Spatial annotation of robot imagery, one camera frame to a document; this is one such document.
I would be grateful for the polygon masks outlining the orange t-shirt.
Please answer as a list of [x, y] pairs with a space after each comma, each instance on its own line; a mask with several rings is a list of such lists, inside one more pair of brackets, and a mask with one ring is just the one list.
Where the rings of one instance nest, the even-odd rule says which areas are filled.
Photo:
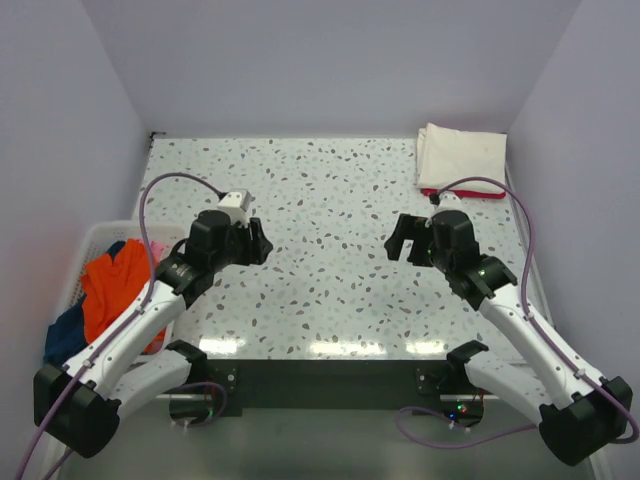
[[144, 245], [127, 239], [112, 245], [111, 252], [90, 261], [81, 277], [84, 336], [94, 342], [138, 297], [150, 280]]

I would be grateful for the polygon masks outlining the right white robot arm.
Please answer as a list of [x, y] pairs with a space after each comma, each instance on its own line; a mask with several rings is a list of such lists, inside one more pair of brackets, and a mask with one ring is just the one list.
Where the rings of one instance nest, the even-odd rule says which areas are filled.
[[605, 377], [540, 317], [511, 270], [481, 253], [465, 213], [402, 214], [384, 244], [388, 258], [398, 259], [405, 242], [412, 244], [409, 262], [440, 271], [452, 292], [489, 320], [533, 371], [522, 373], [482, 342], [469, 341], [447, 355], [445, 379], [452, 390], [476, 386], [498, 396], [526, 416], [569, 466], [621, 438], [632, 405], [630, 385]]

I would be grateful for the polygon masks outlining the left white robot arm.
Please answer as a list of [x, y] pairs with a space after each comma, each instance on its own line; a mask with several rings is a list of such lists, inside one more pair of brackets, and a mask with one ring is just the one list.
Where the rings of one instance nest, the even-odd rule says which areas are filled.
[[151, 381], [118, 392], [123, 376], [153, 338], [191, 307], [229, 265], [262, 265], [273, 249], [260, 219], [205, 210], [158, 265], [155, 276], [96, 341], [62, 367], [46, 364], [33, 379], [34, 422], [84, 458], [113, 438], [126, 408], [180, 387], [200, 390], [202, 352], [173, 342], [146, 365]]

